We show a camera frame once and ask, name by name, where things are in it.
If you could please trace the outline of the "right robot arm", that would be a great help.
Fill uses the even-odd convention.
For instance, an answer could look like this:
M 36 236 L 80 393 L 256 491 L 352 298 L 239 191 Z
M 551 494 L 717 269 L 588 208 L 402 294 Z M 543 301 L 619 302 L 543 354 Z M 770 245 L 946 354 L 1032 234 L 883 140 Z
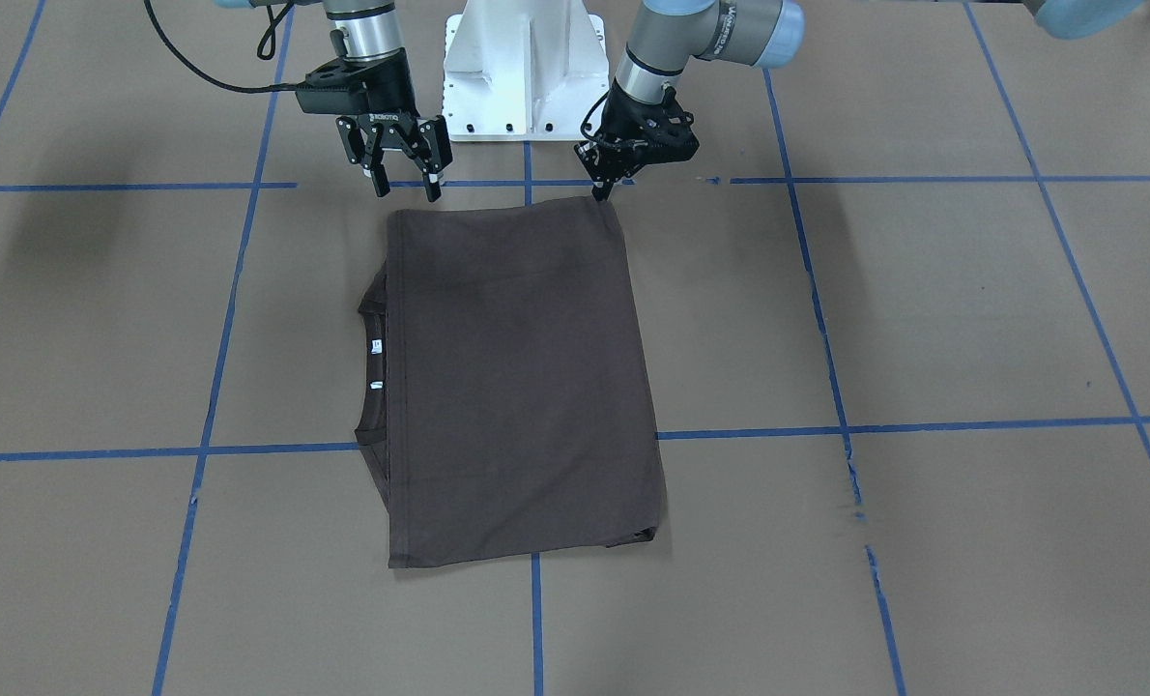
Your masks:
M 446 118 L 417 110 L 394 1 L 323 1 L 335 58 L 302 82 L 266 87 L 227 85 L 241 94 L 292 92 L 306 114 L 330 115 L 348 163 L 361 168 L 378 197 L 390 191 L 386 153 L 415 165 L 425 199 L 438 201 L 442 173 L 454 155 Z

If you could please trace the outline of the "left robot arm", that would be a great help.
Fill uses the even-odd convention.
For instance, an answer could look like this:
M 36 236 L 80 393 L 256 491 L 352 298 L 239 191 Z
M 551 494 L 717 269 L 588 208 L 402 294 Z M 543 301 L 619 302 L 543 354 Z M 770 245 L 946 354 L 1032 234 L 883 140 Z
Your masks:
M 643 1 L 574 150 L 595 201 L 642 168 L 695 156 L 693 114 L 677 101 L 690 59 L 772 70 L 796 56 L 805 32 L 796 1 Z

